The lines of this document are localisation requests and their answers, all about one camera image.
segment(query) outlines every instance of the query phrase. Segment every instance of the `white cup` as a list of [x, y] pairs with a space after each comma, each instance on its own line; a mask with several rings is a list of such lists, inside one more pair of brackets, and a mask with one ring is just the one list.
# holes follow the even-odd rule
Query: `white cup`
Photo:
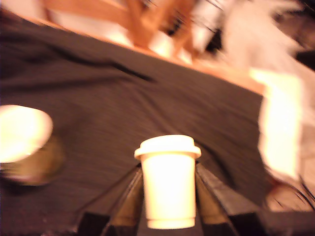
[[195, 159], [200, 156], [193, 138], [185, 135], [148, 139], [135, 151], [134, 157], [142, 165], [149, 228], [195, 225]]
[[50, 182], [63, 164], [63, 153], [52, 131], [53, 121], [43, 111], [0, 106], [1, 175], [22, 185]]

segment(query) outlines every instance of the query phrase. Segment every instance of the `paper cup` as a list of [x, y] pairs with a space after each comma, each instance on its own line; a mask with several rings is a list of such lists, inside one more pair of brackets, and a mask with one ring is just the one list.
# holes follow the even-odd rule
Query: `paper cup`
[[53, 122], [43, 111], [0, 106], [1, 175], [22, 185], [43, 185], [52, 180], [63, 164]]
[[142, 165], [149, 228], [195, 225], [195, 159], [200, 156], [193, 138], [185, 135], [148, 139], [135, 151], [134, 157]]

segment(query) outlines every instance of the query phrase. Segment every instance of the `black object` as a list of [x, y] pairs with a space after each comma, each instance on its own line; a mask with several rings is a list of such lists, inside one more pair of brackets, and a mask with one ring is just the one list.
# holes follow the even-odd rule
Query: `black object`
[[[196, 199], [204, 235], [239, 236], [219, 200], [216, 198], [203, 173], [196, 170]], [[106, 195], [86, 206], [77, 228], [79, 236], [136, 236], [143, 205], [143, 179], [141, 165], [129, 176], [134, 176], [126, 190], [111, 207], [110, 216], [102, 216], [99, 207], [106, 202]]]
[[315, 50], [297, 53], [296, 59], [315, 71]]

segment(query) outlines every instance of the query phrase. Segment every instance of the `plastic lid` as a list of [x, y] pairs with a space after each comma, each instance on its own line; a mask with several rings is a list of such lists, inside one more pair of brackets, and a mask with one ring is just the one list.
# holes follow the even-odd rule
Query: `plastic lid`
[[201, 156], [201, 150], [195, 146], [192, 137], [186, 135], [165, 135], [142, 142], [140, 148], [134, 152], [134, 158], [139, 160], [143, 154], [166, 151], [189, 152], [195, 154], [194, 158]]
[[49, 139], [53, 122], [43, 111], [18, 105], [0, 106], [0, 163], [19, 161]]

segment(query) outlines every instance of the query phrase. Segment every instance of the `wire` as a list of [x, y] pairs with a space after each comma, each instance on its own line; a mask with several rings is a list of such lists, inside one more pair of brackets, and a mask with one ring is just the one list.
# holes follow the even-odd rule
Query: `wire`
[[[276, 179], [276, 181], [278, 181], [280, 184], [291, 188], [292, 190], [294, 190], [296, 193], [296, 196], [299, 197], [297, 194], [299, 194], [304, 200], [305, 202], [312, 208], [313, 211], [315, 211], [315, 206], [312, 204], [312, 202], [308, 199], [308, 197], [305, 196], [305, 194], [303, 194], [298, 188], [294, 187], [292, 184], [289, 184], [288, 182], [284, 182], [282, 180]], [[305, 190], [307, 191], [308, 194], [310, 194], [312, 196], [312, 200], [315, 201], [315, 196], [310, 192], [310, 190], [306, 187], [304, 181], [302, 182], [302, 185], [304, 185], [303, 187], [306, 188]]]
[[315, 196], [314, 196], [313, 193], [310, 191], [310, 189], [306, 186], [305, 181], [304, 181], [304, 179], [302, 178], [302, 176], [299, 176], [299, 177], [300, 177], [300, 181], [301, 181], [301, 184], [302, 184], [304, 190], [307, 192], [307, 194], [310, 196], [310, 198], [315, 202]]

